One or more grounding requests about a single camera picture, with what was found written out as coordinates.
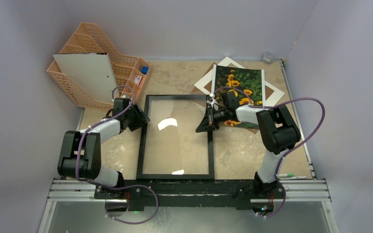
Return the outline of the sunflower photo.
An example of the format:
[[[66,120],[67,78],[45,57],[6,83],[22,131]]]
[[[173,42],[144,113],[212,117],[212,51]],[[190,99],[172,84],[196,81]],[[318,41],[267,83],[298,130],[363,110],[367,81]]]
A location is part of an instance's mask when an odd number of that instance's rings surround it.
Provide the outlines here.
[[[237,110],[242,113],[249,105],[263,105],[261,70],[215,65],[212,91],[209,104],[211,110],[208,111],[207,116],[210,129],[218,129],[220,125],[259,129],[256,113],[250,113],[249,120],[241,120]]]

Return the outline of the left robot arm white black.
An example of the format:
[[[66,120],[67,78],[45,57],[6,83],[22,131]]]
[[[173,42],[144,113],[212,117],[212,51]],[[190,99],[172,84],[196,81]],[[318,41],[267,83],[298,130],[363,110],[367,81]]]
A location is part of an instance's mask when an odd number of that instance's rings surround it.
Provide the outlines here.
[[[126,129],[135,131],[150,119],[137,103],[128,98],[115,98],[113,107],[98,123],[64,134],[57,172],[65,178],[96,184],[115,199],[125,194],[123,174],[102,164],[101,145]]]

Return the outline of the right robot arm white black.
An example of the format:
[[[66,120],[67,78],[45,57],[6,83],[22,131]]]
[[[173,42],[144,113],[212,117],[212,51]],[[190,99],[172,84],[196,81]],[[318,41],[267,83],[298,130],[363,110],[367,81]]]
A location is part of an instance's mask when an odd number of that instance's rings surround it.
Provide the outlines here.
[[[300,141],[300,130],[284,103],[273,107],[254,106],[240,103],[230,92],[223,93],[221,98],[223,104],[219,105],[214,93],[206,96],[205,114],[195,131],[217,130],[220,123],[227,120],[256,124],[266,151],[261,167],[254,175],[253,191],[264,198],[277,187],[282,160]]]

